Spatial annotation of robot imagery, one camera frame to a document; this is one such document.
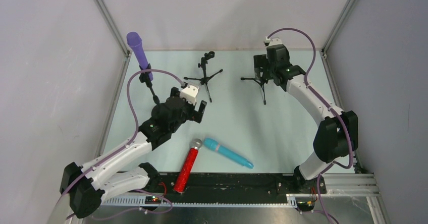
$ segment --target robotic arm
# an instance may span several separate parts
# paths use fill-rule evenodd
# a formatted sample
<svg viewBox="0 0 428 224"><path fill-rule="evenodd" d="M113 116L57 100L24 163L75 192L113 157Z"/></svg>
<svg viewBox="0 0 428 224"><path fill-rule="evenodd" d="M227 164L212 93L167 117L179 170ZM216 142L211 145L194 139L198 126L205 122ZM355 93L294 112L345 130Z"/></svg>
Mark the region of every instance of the robotic arm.
<svg viewBox="0 0 428 224"><path fill-rule="evenodd" d="M296 98L318 125L313 141L314 152L294 170L297 181L303 184L316 178L333 161L349 154L344 129L331 110L338 112L345 123L351 138L352 150L358 147L358 117L353 111L344 112L332 102L328 102L327 107L316 97L309 89L309 86L314 88L312 83L308 81L306 85L304 81L306 72L298 65L290 63L289 52L280 39L266 39L265 45L266 54L254 56L254 65L262 66L257 70L263 70L262 77L267 80L273 79L275 85Z"/></svg>
<svg viewBox="0 0 428 224"><path fill-rule="evenodd" d="M181 91L176 87L172 88L170 97L153 108L151 118L141 124L132 142L129 142L130 137L115 149L92 161L81 166L73 162L65 167L61 193L78 176L88 172L69 191L70 207L78 218L90 215L101 203L114 196L151 184L157 185L153 183L153 178L157 177L158 173L149 163L142 163L132 171L117 172L136 158L168 141L187 120L200 123L206 102L201 101L199 110L195 110L198 91L199 87L192 84L186 85ZM123 150L106 159L120 149Z"/></svg>

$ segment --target light blue tabletop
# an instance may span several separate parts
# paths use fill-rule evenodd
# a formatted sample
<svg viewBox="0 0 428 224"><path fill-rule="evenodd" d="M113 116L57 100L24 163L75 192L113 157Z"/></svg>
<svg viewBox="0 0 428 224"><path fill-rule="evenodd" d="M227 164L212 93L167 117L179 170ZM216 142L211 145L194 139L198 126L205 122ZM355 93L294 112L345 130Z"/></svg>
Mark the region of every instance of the light blue tabletop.
<svg viewBox="0 0 428 224"><path fill-rule="evenodd" d="M204 51L150 51L146 52L153 69L167 70L181 79L200 78L202 69L197 67ZM267 105L263 105L261 88L253 81L241 81L240 77L253 77L253 56L265 51L216 51L208 61L207 74L219 69L222 73L209 82L213 102L210 103L205 87L201 87L197 100L207 101L201 124L187 121L171 140L155 151L141 156L123 170L131 170L142 162L151 163L160 172L179 172L193 138L211 137L236 151L254 164L253 169L240 166L223 156L202 148L193 172L218 173L292 173L313 152L312 142L317 126L309 113L291 95L270 81L265 86ZM291 50L291 63L306 70L312 52ZM126 98L126 84L137 72L138 62L132 56L125 82L120 92L113 122L104 152L107 152L133 134L134 120ZM172 77L153 73L153 88L161 102L179 84ZM332 100L332 94L321 57L317 53L309 78L315 87ZM150 118L154 103L149 89L138 78L131 84L131 99L138 115L139 124ZM347 164L348 157L340 162ZM334 166L329 173L352 173Z"/></svg>

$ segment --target black tripod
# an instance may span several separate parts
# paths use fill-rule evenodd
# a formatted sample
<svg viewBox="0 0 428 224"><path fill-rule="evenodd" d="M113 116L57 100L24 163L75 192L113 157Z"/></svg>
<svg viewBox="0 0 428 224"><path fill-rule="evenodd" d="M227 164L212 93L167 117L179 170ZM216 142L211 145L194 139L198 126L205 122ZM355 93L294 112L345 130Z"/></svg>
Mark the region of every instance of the black tripod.
<svg viewBox="0 0 428 224"><path fill-rule="evenodd" d="M184 77L184 79L185 79L185 80L188 80L188 79L190 79L190 80L198 80L198 81L200 81L200 82L201 82L201 85L205 85L206 90L207 90L207 92L208 92L208 97L209 97L209 101L210 101L210 102L212 102L212 99L211 99L211 95L209 94L208 81L209 81L210 79L214 78L214 76L215 76L215 75L217 75L217 74L219 74L219 73L223 72L223 69L220 69L217 73L215 73L215 74L213 74L213 75L211 75L211 76L209 76L209 77L207 77L207 76L206 76L206 65L208 64L208 60L210 60L210 59L212 59L212 58L214 58L214 52L213 52L213 51L210 51L210 52L208 52L208 53L205 53L205 54L204 54L204 57L202 57L202 58L201 58L201 63L200 63L200 64L198 64L198 68L202 68L202 71L203 71L203 77L202 77L202 78L200 78L200 79L195 79L195 78L188 78L188 77Z"/></svg>
<svg viewBox="0 0 428 224"><path fill-rule="evenodd" d="M244 78L244 77L242 77L241 80L252 80L256 82L261 87L261 90L263 91L263 104L266 104L266 96L264 94L264 85L268 83L268 80L263 78L260 78L259 80L257 80L256 78Z"/></svg>

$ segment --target wall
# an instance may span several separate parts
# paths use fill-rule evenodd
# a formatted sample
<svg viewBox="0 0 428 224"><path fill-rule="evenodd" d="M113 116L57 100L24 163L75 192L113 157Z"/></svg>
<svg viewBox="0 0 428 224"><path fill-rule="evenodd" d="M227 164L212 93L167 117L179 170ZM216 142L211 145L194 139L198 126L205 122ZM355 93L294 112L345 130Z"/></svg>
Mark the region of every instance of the wall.
<svg viewBox="0 0 428 224"><path fill-rule="evenodd" d="M428 0L359 0L328 51L392 223L426 223Z"/></svg>
<svg viewBox="0 0 428 224"><path fill-rule="evenodd" d="M321 48L346 0L104 0L122 33L137 31L144 48L263 48L263 39L282 27L308 33ZM289 48L310 48L295 32L284 33Z"/></svg>
<svg viewBox="0 0 428 224"><path fill-rule="evenodd" d="M93 0L0 0L0 223L46 223L95 155L123 55Z"/></svg>

